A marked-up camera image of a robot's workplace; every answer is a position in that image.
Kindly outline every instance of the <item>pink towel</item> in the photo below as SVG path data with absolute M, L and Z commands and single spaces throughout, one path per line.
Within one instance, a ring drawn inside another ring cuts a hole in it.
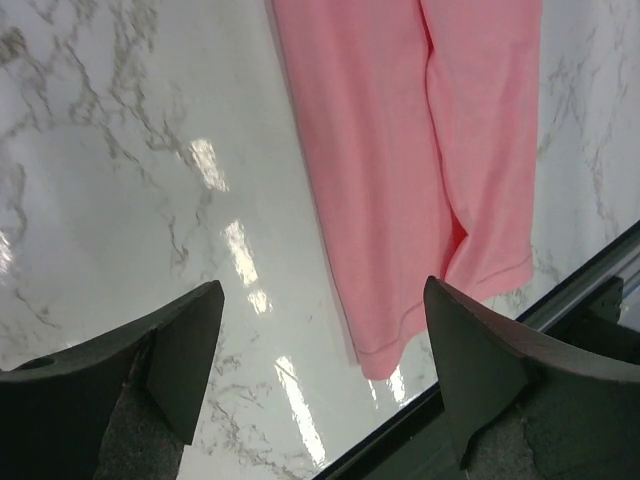
M 436 275 L 477 300 L 532 274 L 541 0 L 274 0 L 331 269 L 387 378 Z

